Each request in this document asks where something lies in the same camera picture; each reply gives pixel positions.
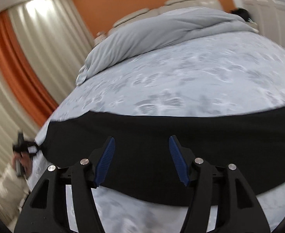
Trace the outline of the person's left hand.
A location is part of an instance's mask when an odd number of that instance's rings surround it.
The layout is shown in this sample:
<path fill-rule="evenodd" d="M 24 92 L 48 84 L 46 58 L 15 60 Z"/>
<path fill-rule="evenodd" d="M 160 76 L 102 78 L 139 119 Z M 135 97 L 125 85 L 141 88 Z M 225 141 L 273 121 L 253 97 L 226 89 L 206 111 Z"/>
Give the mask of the person's left hand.
<path fill-rule="evenodd" d="M 24 177 L 28 179 L 32 173 L 32 159 L 28 152 L 22 151 L 21 153 L 13 152 L 12 168 L 16 170 L 16 161 L 18 161 L 24 169 Z"/>

